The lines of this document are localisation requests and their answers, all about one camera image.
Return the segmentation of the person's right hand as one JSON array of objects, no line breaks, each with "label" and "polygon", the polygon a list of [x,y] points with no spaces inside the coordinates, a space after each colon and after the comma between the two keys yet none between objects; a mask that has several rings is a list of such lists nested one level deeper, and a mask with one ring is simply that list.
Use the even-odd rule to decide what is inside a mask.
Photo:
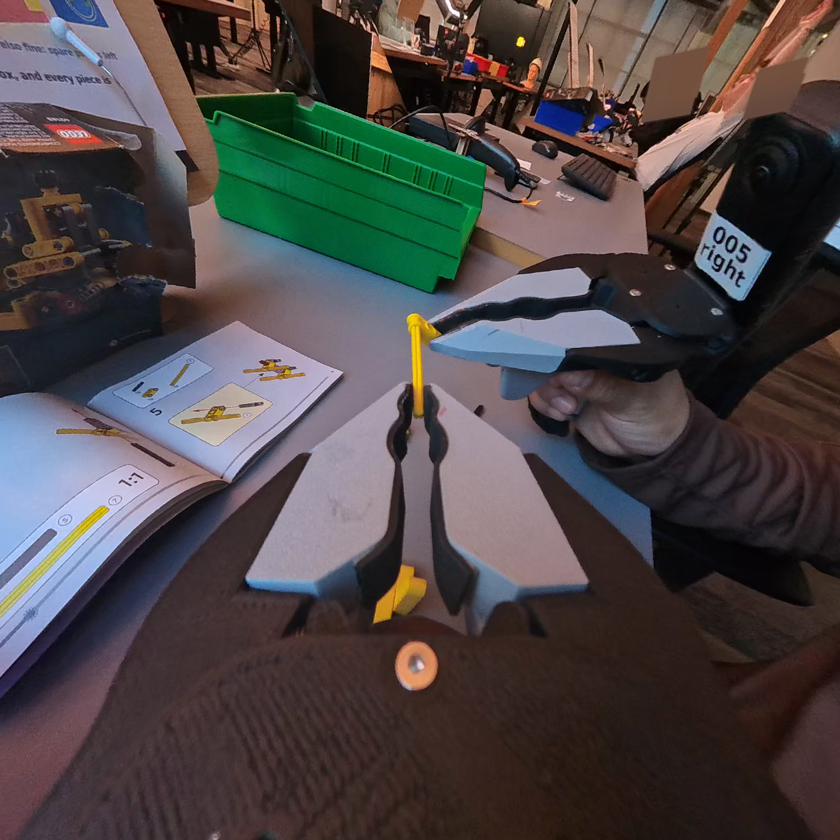
[{"label": "person's right hand", "polygon": [[529,401],[546,417],[571,421],[597,451],[625,459],[664,453],[686,430],[691,405],[676,371],[647,383],[603,371],[558,373]]}]

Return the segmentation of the yellow lego piece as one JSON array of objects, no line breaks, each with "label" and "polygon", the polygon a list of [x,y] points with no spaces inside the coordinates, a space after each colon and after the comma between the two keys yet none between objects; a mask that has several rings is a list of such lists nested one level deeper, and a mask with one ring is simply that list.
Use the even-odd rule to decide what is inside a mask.
[{"label": "yellow lego piece", "polygon": [[408,615],[423,600],[426,591],[425,579],[416,576],[414,567],[402,563],[394,584],[375,604],[373,624]]}]

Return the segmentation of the white printed poster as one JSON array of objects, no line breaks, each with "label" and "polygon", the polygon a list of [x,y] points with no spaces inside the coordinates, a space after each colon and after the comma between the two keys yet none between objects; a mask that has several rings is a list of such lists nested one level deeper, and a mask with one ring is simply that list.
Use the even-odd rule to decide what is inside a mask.
[{"label": "white printed poster", "polygon": [[[63,18],[103,59],[94,66],[49,29]],[[157,132],[185,144],[127,25],[110,1],[2,1],[1,100],[44,103]]]}]

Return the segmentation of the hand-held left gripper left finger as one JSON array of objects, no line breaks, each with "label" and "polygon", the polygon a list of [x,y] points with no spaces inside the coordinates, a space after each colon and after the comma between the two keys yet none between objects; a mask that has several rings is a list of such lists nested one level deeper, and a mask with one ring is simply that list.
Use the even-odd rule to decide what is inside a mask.
[{"label": "hand-held left gripper left finger", "polygon": [[412,385],[402,383],[311,450],[246,574],[250,588],[366,607],[391,589],[411,422]]}]

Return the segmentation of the black handheld scanner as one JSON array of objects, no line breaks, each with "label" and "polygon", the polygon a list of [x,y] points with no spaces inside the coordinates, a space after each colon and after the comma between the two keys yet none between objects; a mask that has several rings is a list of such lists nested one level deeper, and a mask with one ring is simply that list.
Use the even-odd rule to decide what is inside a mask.
[{"label": "black handheld scanner", "polygon": [[459,129],[458,133],[463,141],[463,154],[495,172],[509,193],[516,186],[533,191],[541,183],[540,177],[523,169],[516,156],[498,140],[470,128]]}]

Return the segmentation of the green plastic bin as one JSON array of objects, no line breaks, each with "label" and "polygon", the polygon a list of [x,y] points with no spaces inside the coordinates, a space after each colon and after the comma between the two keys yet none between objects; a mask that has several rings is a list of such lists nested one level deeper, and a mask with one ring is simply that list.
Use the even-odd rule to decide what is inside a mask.
[{"label": "green plastic bin", "polygon": [[425,292],[454,280],[486,167],[292,93],[201,96],[217,213]]}]

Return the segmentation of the blue plastic bin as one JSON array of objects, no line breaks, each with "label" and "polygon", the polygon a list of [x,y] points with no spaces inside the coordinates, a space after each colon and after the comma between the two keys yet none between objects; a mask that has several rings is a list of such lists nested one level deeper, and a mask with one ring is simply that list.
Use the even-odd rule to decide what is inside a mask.
[{"label": "blue plastic bin", "polygon": [[543,99],[533,119],[544,127],[574,135],[588,129],[597,110],[597,101],[585,98]]}]

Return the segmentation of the black computer monitor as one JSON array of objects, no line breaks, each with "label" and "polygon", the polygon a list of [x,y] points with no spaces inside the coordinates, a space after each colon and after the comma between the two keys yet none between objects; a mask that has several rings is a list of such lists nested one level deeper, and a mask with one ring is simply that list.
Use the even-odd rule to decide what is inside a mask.
[{"label": "black computer monitor", "polygon": [[552,16],[551,2],[484,1],[474,36],[492,59],[526,69],[537,56]]}]

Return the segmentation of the brown cardboard panel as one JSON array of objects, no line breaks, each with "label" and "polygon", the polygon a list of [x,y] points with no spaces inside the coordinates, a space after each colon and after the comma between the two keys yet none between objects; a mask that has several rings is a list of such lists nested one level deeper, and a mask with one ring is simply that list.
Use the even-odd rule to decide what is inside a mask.
[{"label": "brown cardboard panel", "polygon": [[219,167],[214,141],[181,61],[152,1],[115,1],[123,22],[150,70],[185,152],[195,169],[186,174],[187,203],[205,204],[217,187]]}]

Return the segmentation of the yellow lego axle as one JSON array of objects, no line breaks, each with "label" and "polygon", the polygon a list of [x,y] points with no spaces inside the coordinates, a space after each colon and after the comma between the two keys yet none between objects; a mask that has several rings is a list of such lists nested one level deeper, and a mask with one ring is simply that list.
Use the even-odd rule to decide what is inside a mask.
[{"label": "yellow lego axle", "polygon": [[423,347],[441,336],[433,324],[418,313],[411,313],[406,318],[406,326],[411,340],[413,416],[424,416],[424,361]]}]

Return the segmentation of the lego set box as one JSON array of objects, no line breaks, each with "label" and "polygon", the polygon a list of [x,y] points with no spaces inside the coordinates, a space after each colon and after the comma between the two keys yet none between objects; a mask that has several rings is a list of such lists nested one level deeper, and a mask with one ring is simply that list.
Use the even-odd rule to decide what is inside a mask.
[{"label": "lego set box", "polygon": [[37,392],[162,333],[194,288],[186,168],[153,129],[1,106],[1,396]]}]

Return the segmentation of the lego instruction booklet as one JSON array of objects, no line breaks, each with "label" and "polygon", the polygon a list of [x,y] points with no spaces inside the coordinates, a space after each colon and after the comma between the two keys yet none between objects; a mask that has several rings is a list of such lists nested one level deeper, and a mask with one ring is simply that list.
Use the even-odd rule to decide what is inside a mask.
[{"label": "lego instruction booklet", "polygon": [[1,403],[1,692],[143,542],[235,481],[343,376],[233,322],[80,406]]}]

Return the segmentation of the black keyboard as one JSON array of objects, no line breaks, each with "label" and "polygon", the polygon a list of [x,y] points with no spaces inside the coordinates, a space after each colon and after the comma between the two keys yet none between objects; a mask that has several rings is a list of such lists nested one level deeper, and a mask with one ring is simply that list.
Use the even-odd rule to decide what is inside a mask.
[{"label": "black keyboard", "polygon": [[616,172],[607,164],[587,155],[579,154],[561,166],[561,173],[575,188],[609,201],[617,181]]}]

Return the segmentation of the white push pin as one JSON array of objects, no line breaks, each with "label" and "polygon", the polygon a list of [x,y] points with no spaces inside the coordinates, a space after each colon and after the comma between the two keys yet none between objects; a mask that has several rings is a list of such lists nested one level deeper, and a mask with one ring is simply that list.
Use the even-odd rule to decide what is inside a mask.
[{"label": "white push pin", "polygon": [[95,67],[104,68],[103,59],[69,27],[66,20],[61,17],[51,17],[49,29],[58,40],[67,42]]}]

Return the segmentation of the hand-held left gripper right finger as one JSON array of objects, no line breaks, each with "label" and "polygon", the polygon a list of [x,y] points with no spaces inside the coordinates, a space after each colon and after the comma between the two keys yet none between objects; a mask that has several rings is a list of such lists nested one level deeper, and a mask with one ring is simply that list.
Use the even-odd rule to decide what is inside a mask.
[{"label": "hand-held left gripper right finger", "polygon": [[585,592],[589,579],[520,447],[436,385],[423,402],[434,575],[448,613],[480,634],[500,604]]}]

